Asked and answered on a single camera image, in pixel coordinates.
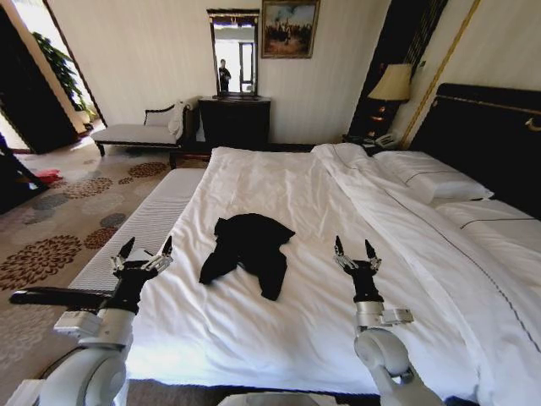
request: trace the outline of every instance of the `person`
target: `person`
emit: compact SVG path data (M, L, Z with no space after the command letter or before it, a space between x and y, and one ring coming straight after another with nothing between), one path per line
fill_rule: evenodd
M226 60L222 59L220 61L220 68L218 69L220 73L220 89L221 91L229 91L229 80L231 79L231 74L226 68Z

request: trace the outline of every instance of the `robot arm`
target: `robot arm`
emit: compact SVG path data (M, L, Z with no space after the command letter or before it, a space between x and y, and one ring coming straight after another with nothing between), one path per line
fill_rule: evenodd
M428 389L413 368L407 349L383 326L409 323L412 313L406 309L385 310L384 300L374 284L381 260L369 241L365 241L368 261L353 261L344 254L336 237L335 261L353 278L357 306L355 353L368 368L380 392L382 406L440 406L438 396Z
M79 339L85 347L58 366L43 385L43 406L109 406L126 381L124 361L132 343L132 321L139 311L140 292L145 282L156 277L172 262L172 239L160 255L132 251L130 239L112 258L118 284L112 294L72 289L28 288L16 292L16 304L65 305L66 311L54 329Z

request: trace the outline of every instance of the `mirror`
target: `mirror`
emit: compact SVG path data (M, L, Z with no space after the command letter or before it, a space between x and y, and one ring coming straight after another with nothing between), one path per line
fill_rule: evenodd
M257 95L258 9L209 9L219 96Z

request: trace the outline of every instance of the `green plant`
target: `green plant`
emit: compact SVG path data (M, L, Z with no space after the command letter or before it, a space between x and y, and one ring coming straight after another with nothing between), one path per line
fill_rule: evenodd
M42 34L33 32L32 35L40 46L40 49L43 52L43 55L45 55L46 60L49 62L49 65L51 65L52 71L57 76L60 85L66 92L66 95L68 95L68 98L75 110L78 112L86 111L92 118L94 113L86 105L85 100L83 99L83 93L77 87L77 83L75 82L74 78L75 72L68 66L68 62L73 62L73 60L68 55L51 45L51 40Z

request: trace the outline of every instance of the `patterned carpet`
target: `patterned carpet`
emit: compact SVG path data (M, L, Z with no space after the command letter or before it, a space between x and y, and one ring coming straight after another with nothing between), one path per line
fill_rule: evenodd
M62 308L13 306L9 295L28 286L67 287L169 171L166 151L108 146L106 152L100 157L87 138L18 156L31 171L59 169L63 179L0 216L0 404L76 344L52 332Z

